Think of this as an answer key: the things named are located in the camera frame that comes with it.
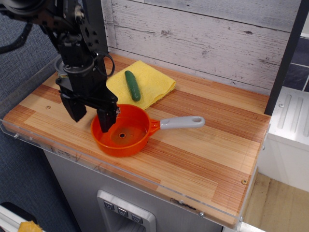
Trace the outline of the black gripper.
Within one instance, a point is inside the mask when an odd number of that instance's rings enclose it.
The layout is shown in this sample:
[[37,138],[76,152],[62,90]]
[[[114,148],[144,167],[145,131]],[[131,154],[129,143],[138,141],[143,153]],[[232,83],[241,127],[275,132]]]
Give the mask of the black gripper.
[[116,123],[120,110],[118,98],[107,88],[107,77],[96,68],[66,70],[67,78],[58,78],[60,97],[70,117],[78,122],[86,114],[86,107],[97,110],[101,131],[106,133]]

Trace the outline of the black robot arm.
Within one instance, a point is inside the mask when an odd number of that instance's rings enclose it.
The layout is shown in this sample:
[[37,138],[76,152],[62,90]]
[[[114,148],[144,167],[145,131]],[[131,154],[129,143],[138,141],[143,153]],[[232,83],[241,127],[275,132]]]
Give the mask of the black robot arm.
[[26,23],[12,44],[3,46],[7,53],[24,45],[32,25],[41,27],[61,55],[66,78],[59,78],[63,105],[74,121],[96,109],[102,132],[116,122],[118,98],[107,88],[109,75],[104,58],[109,57],[102,8],[99,2],[76,0],[3,0],[0,12],[10,19]]

